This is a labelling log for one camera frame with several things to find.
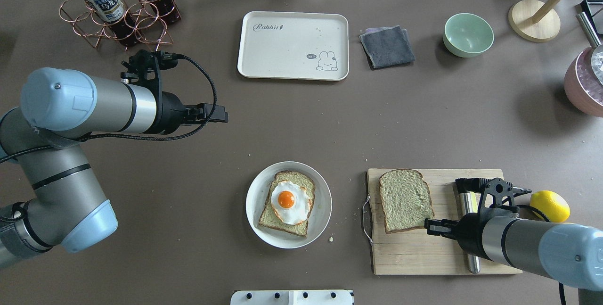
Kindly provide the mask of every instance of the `robotic arm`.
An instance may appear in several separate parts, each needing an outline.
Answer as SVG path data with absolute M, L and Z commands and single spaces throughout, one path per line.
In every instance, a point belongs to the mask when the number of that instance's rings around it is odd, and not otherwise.
M 478 212 L 459 221 L 426 219 L 428 234 L 456 240 L 476 257 L 579 288 L 581 305 L 603 304 L 603 231 L 519 218 L 514 198 L 532 191 L 500 178 L 461 178 L 455 188 L 459 194 L 481 195 Z M 491 206 L 486 206 L 487 196 Z
M 179 58 L 207 77 L 213 104 L 183 105 L 162 90 L 160 71 L 175 67 Z M 98 137 L 175 140 L 196 133 L 208 122 L 228 122 L 224 107 L 216 105 L 213 82 L 190 58 L 140 51 L 122 64 L 128 69 L 122 82 L 70 69 L 38 69 L 21 91 L 21 107 L 0 118 L 0 163 L 7 155 L 18 156 L 37 196 L 0 208 L 0 269 L 56 245 L 72 253 L 81 251 L 116 230 L 114 211 L 80 143 Z M 170 138 L 89 135 L 92 131 L 170 134 L 192 124 L 200 126 Z

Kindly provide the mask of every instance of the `white plate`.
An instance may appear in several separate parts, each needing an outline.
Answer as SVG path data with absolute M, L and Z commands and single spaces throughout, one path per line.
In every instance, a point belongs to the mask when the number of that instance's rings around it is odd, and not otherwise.
M 314 206 L 312 207 L 312 212 L 310 212 L 310 219 L 308 219 L 308 235 L 305 238 L 288 232 L 258 226 L 260 215 L 262 215 L 266 204 L 270 184 L 274 180 L 274 175 L 280 171 L 300 172 L 306 174 L 314 181 Z M 323 176 L 308 165 L 295 161 L 283 161 L 282 163 L 266 167 L 256 176 L 247 192 L 245 209 L 249 225 L 263 241 L 274 247 L 298 248 L 314 241 L 327 228 L 331 217 L 332 205 L 331 192 Z
M 246 77 L 342 80 L 349 70 L 347 30 L 338 14 L 250 11 L 237 69 Z

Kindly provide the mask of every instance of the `gray cloth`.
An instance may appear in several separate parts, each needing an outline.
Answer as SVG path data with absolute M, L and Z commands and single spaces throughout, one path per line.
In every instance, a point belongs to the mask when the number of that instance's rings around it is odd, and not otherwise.
M 408 32 L 399 25 L 368 28 L 366 33 L 360 35 L 360 42 L 374 69 L 407 64 L 415 60 Z

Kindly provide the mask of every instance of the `tabletop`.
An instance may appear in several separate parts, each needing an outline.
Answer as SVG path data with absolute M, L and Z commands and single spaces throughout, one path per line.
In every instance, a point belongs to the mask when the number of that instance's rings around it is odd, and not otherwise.
M 24 80 L 43 66 L 119 79 L 133 51 L 110 42 L 91 48 L 59 19 L 63 1 L 3 0 L 0 110 L 18 105 Z M 555 7 L 562 28 L 549 43 L 511 30 L 507 13 L 519 1 L 177 0 L 183 18 L 163 49 L 204 66 L 230 122 L 179 141 L 82 145 L 118 230 L 80 253 L 55 247 L 0 271 L 0 303 L 227 304 L 235 290 L 352 289 L 356 304 L 555 304 L 556 282 L 530 273 L 374 275 L 359 218 L 369 168 L 498 168 L 516 185 L 564 195 L 569 221 L 603 228 L 596 207 L 603 120 L 573 107 L 562 85 L 588 47 L 574 17 L 582 0 Z M 240 75 L 243 17 L 261 10 L 346 17 L 349 75 L 340 82 Z M 493 47 L 476 58 L 457 58 L 443 45 L 444 23 L 461 12 L 495 32 Z M 394 25 L 408 30 L 416 61 L 371 69 L 358 36 Z M 205 79 L 185 62 L 163 79 L 185 104 L 211 102 Z M 266 244 L 245 215 L 248 187 L 280 161 L 310 165 L 332 194 L 325 232 L 299 249 Z M 33 197 L 21 168 L 3 164 L 0 203 Z M 575 289 L 567 297 L 576 303 Z

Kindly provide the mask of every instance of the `slice of bread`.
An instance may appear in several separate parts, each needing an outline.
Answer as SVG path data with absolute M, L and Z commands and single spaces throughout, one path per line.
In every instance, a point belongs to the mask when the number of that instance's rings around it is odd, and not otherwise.
M 381 206 L 385 214 L 385 232 L 404 232 L 423 228 L 433 218 L 429 186 L 415 170 L 393 170 L 379 178 Z
M 278 219 L 274 213 L 274 208 L 270 202 L 270 196 L 272 195 L 272 191 L 274 191 L 276 185 L 284 180 L 289 180 L 306 189 L 307 194 L 310 197 L 310 212 L 308 212 L 308 218 L 310 218 L 310 213 L 312 213 L 312 207 L 314 206 L 314 181 L 300 172 L 281 171 L 274 175 L 274 180 L 272 185 L 270 185 L 268 196 L 266 197 L 266 204 L 264 206 L 262 215 L 260 215 L 258 225 L 272 228 L 274 230 L 288 232 L 290 234 L 295 234 L 296 236 L 305 237 L 308 235 L 308 220 L 303 221 L 298 225 L 289 225 L 288 223 L 280 221 L 280 219 Z

